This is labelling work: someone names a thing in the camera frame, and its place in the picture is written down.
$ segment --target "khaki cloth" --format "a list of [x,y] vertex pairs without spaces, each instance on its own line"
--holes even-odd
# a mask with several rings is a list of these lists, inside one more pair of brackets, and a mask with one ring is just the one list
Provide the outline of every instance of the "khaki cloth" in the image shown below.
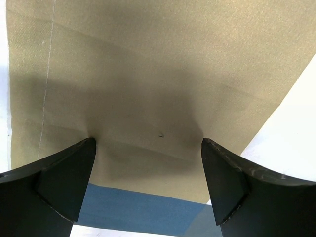
[[243,151],[316,53],[315,12],[313,0],[7,0],[12,168],[93,136],[92,183],[206,203],[202,138]]

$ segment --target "white surface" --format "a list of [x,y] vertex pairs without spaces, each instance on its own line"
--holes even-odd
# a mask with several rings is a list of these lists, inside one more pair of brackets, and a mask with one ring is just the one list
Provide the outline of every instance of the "white surface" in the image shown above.
[[171,237],[73,225],[70,237]]
[[316,56],[241,154],[289,176],[316,181]]
[[5,0],[0,0],[0,173],[11,169],[11,116],[9,111],[8,41]]

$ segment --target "blue cloth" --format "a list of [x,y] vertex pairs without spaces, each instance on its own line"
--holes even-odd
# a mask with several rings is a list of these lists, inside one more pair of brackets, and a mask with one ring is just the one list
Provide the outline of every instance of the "blue cloth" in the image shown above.
[[211,206],[170,197],[106,188],[93,184],[87,187],[78,225],[102,229],[185,236],[195,218]]

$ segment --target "white thread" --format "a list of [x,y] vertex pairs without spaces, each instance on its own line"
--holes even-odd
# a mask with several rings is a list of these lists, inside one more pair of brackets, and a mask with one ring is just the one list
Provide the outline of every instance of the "white thread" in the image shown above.
[[42,139],[42,136],[43,136],[43,129],[44,129],[45,102],[46,102],[47,84],[48,84],[48,76],[49,76],[50,55],[51,55],[51,43],[52,43],[52,39],[53,39],[55,5],[56,5],[56,0],[54,0],[53,15],[52,15],[52,17],[51,17],[50,44],[49,44],[49,53],[48,53],[48,63],[47,63],[47,75],[46,75],[45,94],[44,94],[44,102],[43,102],[43,116],[42,116],[43,118],[42,118],[41,132],[40,132],[40,138],[39,138],[38,159],[40,158],[40,145],[41,145],[41,139]]

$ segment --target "black plastic part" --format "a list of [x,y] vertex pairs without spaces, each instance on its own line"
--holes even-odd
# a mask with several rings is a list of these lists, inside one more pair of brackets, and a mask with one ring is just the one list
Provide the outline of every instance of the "black plastic part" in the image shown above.
[[202,161],[223,237],[315,237],[316,183],[266,169],[210,139]]
[[0,236],[69,237],[96,154],[94,138],[0,174]]

